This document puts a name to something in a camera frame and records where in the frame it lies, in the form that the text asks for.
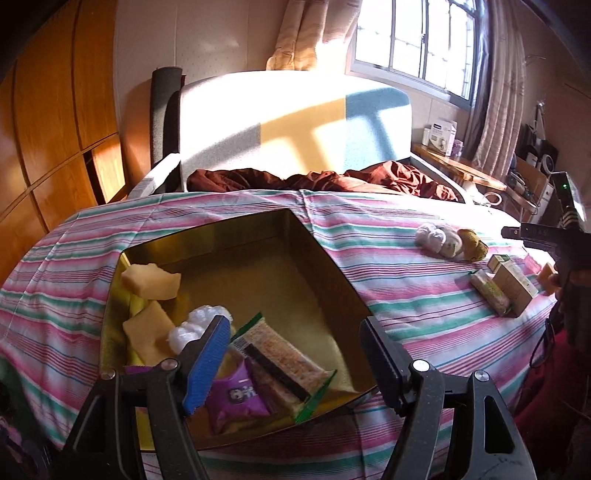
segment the small box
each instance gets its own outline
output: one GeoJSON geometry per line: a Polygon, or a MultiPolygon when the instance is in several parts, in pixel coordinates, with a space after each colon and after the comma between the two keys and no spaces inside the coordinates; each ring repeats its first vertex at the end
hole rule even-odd
{"type": "Polygon", "coordinates": [[[511,261],[511,257],[509,255],[495,254],[488,261],[488,268],[491,269],[491,272],[496,273],[496,271],[499,269],[500,264],[502,264],[503,262],[510,262],[510,261],[511,261]]]}
{"type": "Polygon", "coordinates": [[[513,311],[518,316],[538,294],[538,289],[511,260],[499,264],[493,281],[509,297],[513,311]]]}
{"type": "Polygon", "coordinates": [[[457,122],[438,118],[431,126],[429,147],[449,157],[452,154],[453,141],[456,139],[457,122]]]}

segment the cotton ball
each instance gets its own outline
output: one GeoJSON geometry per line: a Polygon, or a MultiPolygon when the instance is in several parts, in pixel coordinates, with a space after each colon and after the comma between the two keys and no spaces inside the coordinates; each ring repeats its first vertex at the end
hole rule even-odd
{"type": "Polygon", "coordinates": [[[415,234],[417,245],[433,253],[439,253],[445,240],[446,234],[432,223],[422,224],[415,234]]]}
{"type": "Polygon", "coordinates": [[[451,227],[447,225],[440,225],[439,228],[445,234],[445,240],[440,248],[439,253],[446,258],[455,257],[462,250],[462,239],[451,227]]]}

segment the wooden cabinet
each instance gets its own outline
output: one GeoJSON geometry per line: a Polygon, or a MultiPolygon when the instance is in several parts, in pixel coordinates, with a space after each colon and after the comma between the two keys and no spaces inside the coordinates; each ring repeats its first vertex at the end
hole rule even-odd
{"type": "Polygon", "coordinates": [[[116,0],[82,0],[78,14],[74,34],[74,98],[82,148],[117,131],[113,101],[116,6],[116,0]]]}
{"type": "Polygon", "coordinates": [[[63,166],[41,183],[33,195],[49,230],[82,209],[96,206],[84,157],[63,166]]]}
{"type": "Polygon", "coordinates": [[[92,162],[105,202],[109,203],[125,187],[119,136],[111,137],[93,148],[92,162]]]}
{"type": "Polygon", "coordinates": [[[125,193],[113,98],[116,6],[66,2],[0,84],[0,286],[48,230],[97,205],[93,186],[106,201],[125,193]]]}
{"type": "Polygon", "coordinates": [[[43,238],[45,233],[35,204],[27,195],[0,222],[0,238],[2,238],[0,285],[8,278],[22,256],[43,238]]]}
{"type": "Polygon", "coordinates": [[[27,188],[12,123],[13,79],[11,69],[0,84],[0,213],[27,188]]]}
{"type": "Polygon", "coordinates": [[[72,35],[79,2],[65,4],[17,60],[14,106],[31,183],[80,151],[72,91],[72,35]]]}

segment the yellow sponge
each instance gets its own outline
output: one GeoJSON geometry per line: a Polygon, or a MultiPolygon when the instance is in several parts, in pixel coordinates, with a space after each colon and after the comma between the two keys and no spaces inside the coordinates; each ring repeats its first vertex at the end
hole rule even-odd
{"type": "Polygon", "coordinates": [[[133,264],[121,274],[121,284],[142,299],[169,300],[178,294],[181,274],[168,273],[154,263],[133,264]]]}
{"type": "Polygon", "coordinates": [[[175,357],[168,344],[174,323],[157,301],[151,301],[137,315],[123,322],[123,330],[144,365],[153,367],[165,358],[175,357]]]}

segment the screw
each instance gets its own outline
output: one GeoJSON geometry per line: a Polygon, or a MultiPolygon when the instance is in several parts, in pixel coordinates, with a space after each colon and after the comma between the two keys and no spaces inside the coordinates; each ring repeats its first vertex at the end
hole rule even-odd
{"type": "Polygon", "coordinates": [[[491,379],[491,376],[484,370],[476,370],[474,372],[474,376],[480,382],[488,382],[491,379]]]}
{"type": "Polygon", "coordinates": [[[178,367],[178,362],[174,358],[165,358],[160,362],[162,370],[174,370],[178,367]]]}
{"type": "Polygon", "coordinates": [[[108,368],[100,374],[100,377],[103,380],[113,380],[115,378],[115,370],[113,370],[112,368],[108,368]]]}
{"type": "Polygon", "coordinates": [[[431,365],[429,365],[429,362],[427,362],[426,360],[415,360],[413,362],[413,368],[417,372],[426,372],[431,368],[431,365]]]}

